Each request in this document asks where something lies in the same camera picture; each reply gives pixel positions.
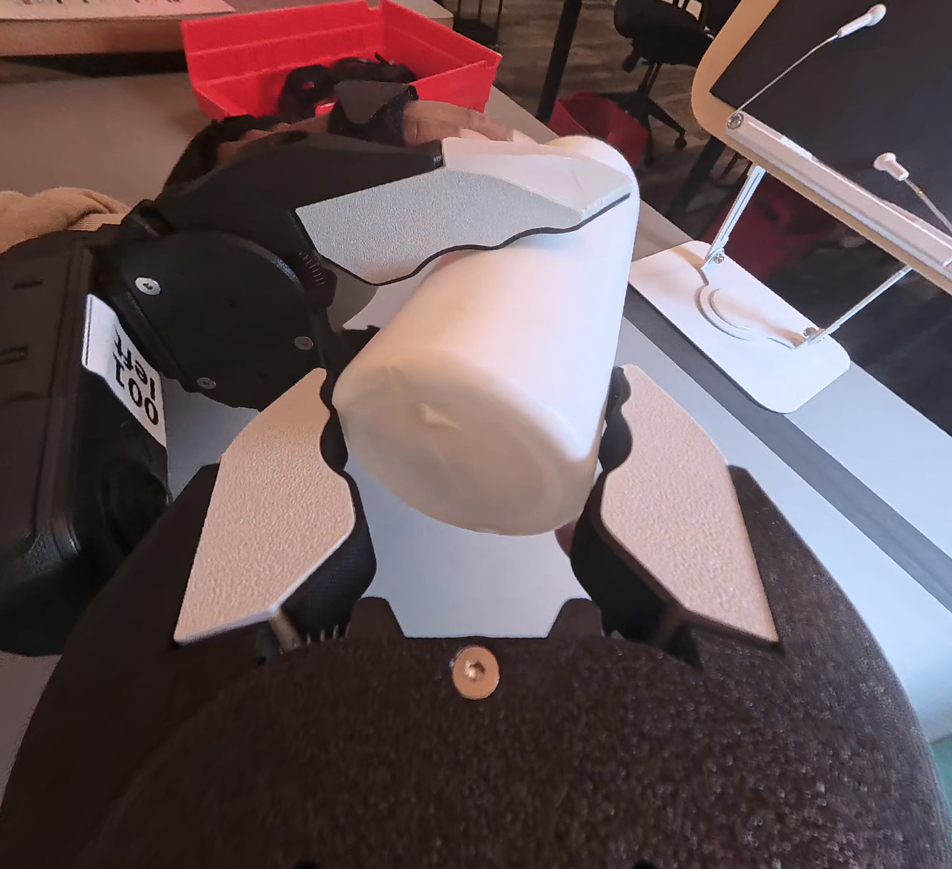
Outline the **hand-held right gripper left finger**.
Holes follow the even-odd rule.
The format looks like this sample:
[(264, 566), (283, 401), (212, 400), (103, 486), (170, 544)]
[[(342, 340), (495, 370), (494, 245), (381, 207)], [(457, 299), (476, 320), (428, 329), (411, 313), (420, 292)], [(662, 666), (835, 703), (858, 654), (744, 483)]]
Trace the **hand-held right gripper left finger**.
[(343, 630), (374, 577), (348, 451), (316, 368), (220, 458), (174, 629), (178, 644), (268, 625), (281, 645)]

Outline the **black office chair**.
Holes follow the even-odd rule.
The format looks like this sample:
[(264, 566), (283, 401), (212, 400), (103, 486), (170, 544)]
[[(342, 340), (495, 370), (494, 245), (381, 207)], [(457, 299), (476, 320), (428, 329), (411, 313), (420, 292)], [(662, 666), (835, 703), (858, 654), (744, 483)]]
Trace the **black office chair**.
[(687, 9), (662, 0), (620, 0), (614, 8), (614, 27), (631, 43), (623, 70), (631, 73), (640, 63), (646, 71), (637, 90), (610, 93), (608, 98), (648, 132), (650, 120), (676, 132), (674, 147), (686, 148), (685, 129), (651, 98), (666, 66), (698, 66), (713, 38), (702, 20)]

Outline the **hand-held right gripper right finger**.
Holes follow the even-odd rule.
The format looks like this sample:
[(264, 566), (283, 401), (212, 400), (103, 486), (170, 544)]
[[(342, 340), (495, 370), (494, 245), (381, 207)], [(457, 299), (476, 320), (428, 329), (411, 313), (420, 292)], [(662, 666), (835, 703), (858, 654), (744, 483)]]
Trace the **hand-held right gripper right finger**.
[(699, 630), (779, 644), (729, 464), (632, 364), (613, 369), (598, 462), (568, 557), (602, 636), (685, 645)]

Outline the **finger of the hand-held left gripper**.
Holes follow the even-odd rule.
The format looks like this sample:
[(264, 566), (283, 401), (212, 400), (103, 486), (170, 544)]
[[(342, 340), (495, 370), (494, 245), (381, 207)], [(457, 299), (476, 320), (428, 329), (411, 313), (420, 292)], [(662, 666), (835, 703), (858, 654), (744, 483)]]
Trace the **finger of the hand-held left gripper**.
[(434, 170), (295, 213), (323, 259), (383, 287), (456, 251), (576, 232), (633, 194), (628, 162), (595, 138), (449, 138)]
[(383, 328), (403, 307), (408, 299), (406, 285), (387, 285), (378, 288), (370, 302), (344, 324), (345, 329)]

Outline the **dark red storage bin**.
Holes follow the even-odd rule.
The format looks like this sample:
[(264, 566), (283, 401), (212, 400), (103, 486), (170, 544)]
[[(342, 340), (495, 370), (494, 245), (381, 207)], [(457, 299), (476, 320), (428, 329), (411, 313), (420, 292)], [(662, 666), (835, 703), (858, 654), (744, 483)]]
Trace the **dark red storage bin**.
[(649, 128), (643, 122), (592, 91), (576, 91), (557, 99), (546, 125), (560, 137), (584, 135), (606, 142), (633, 170), (639, 168), (649, 146)]

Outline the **red bag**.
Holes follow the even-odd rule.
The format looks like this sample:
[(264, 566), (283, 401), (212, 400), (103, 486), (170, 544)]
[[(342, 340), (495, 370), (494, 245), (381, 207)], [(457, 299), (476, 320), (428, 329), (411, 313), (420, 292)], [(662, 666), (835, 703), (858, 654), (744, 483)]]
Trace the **red bag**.
[(725, 253), (765, 280), (803, 260), (836, 227), (832, 216), (766, 175), (733, 227)]

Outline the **white bottle with black cap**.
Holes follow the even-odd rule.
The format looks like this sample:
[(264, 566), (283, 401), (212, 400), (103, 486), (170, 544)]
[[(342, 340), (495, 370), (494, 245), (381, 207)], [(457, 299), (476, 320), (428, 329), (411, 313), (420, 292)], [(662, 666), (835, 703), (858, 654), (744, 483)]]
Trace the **white bottle with black cap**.
[(575, 232), (447, 255), (340, 376), (351, 460), (423, 515), (534, 535), (592, 487), (640, 209), (634, 172), (585, 136), (541, 147), (627, 195)]

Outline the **person's left hand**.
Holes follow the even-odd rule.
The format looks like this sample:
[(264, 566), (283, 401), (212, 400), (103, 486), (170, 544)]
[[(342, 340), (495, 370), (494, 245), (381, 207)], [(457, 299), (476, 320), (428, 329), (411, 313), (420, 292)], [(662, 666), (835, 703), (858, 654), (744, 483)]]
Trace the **person's left hand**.
[(164, 188), (191, 183), (232, 160), (239, 149), (252, 141), (286, 132), (330, 133), (404, 148), (418, 148), (448, 138), (486, 138), (502, 142), (530, 140), (524, 133), (489, 116), (435, 101), (409, 101), (399, 116), (387, 116), (384, 122), (373, 119), (364, 125), (355, 124), (335, 111), (295, 123), (285, 123), (273, 116), (231, 116), (212, 121), (191, 139)]

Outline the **red open-front bin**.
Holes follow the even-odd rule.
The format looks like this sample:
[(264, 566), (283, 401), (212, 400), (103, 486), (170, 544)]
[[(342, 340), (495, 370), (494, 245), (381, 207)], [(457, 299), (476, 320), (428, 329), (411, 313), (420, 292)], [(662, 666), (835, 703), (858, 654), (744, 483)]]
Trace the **red open-front bin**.
[(482, 112), (501, 61), (493, 50), (388, 0), (187, 20), (181, 33), (192, 90), (214, 119), (276, 114), (292, 70), (346, 58), (404, 66), (422, 99)]

